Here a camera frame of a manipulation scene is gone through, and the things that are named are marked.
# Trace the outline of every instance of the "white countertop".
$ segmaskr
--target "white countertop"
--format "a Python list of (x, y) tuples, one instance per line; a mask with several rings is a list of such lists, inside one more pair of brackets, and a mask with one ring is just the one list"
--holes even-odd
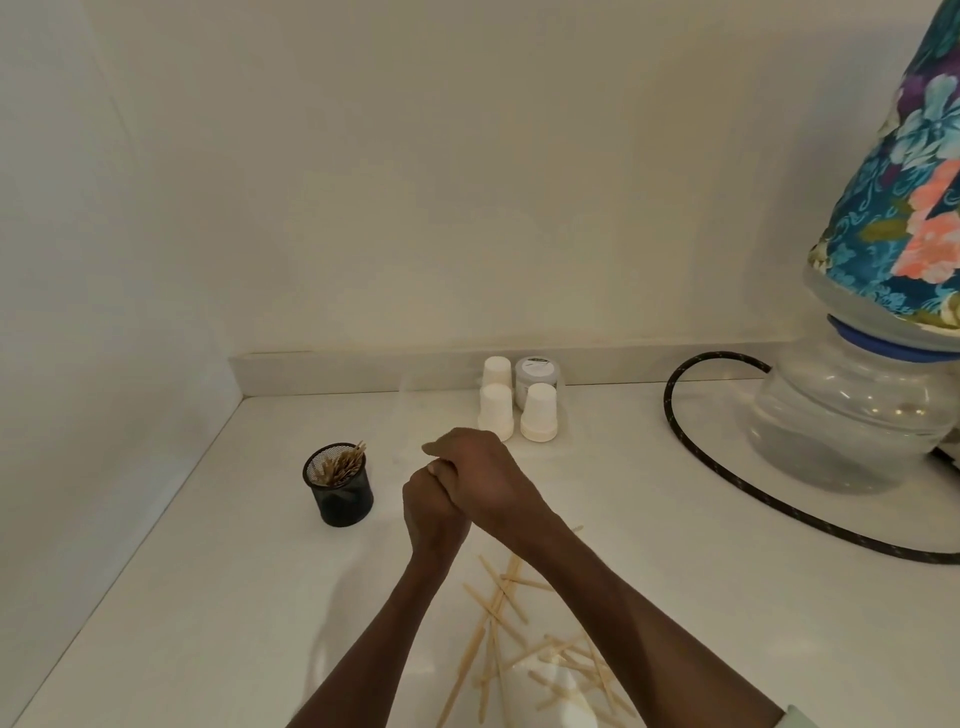
[[(678, 418), (775, 496), (868, 535), (960, 550), (960, 478), (931, 466), (870, 497), (796, 483), (736, 427), (755, 387), (681, 384)], [(872, 553), (745, 496), (674, 438), (661, 397), (661, 384), (568, 387), (557, 440), (517, 434), (509, 445), (611, 567), (781, 705), (801, 706), (821, 728), (956, 725), (960, 568)], [(281, 728), (405, 563), (400, 486), (426, 462), (419, 443), (472, 425), (476, 406), (475, 392), (244, 401), (17, 728)], [(300, 469), (315, 449), (359, 439), (376, 504), (365, 521), (333, 529)], [(474, 528), (420, 630), (394, 728), (436, 721), (478, 618), (461, 582), (490, 592), (476, 553), (506, 564), (502, 546)], [(521, 596), (531, 639), (572, 633), (555, 595)], [(510, 685), (520, 725), (594, 725), (575, 707), (534, 713), (543, 688), (524, 671)], [(464, 687), (448, 725), (476, 725), (476, 710)], [(495, 703), (487, 724), (500, 726)]]

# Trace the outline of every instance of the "teal floral fabric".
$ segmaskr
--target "teal floral fabric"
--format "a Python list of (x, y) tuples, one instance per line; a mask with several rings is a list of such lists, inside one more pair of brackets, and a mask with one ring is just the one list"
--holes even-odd
[(896, 316), (960, 335), (960, 0), (945, 0), (879, 141), (807, 262)]

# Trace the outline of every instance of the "black mesh pen holder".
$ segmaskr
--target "black mesh pen holder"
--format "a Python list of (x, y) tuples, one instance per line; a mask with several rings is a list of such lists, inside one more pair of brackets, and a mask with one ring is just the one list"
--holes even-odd
[(367, 455), (362, 456), (360, 470), (349, 478), (324, 485), (321, 465), (328, 458), (353, 449), (353, 443), (334, 443), (320, 448), (303, 464), (303, 482), (313, 492), (324, 523), (336, 528), (354, 525), (365, 519), (373, 508), (373, 491), (367, 478)]

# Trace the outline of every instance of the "white wall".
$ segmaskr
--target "white wall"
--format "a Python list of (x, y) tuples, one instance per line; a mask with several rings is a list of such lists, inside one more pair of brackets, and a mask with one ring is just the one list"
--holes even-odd
[(0, 726), (239, 400), (155, 199), (79, 3), (0, 4)]
[(938, 0), (84, 0), (231, 352), (782, 337)]

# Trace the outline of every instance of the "left hand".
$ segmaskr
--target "left hand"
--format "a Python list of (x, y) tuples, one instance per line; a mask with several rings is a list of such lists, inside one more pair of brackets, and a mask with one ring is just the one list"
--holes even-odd
[(403, 486), (403, 519), (410, 532), (414, 558), (427, 558), (449, 569), (470, 531), (469, 519), (426, 468)]

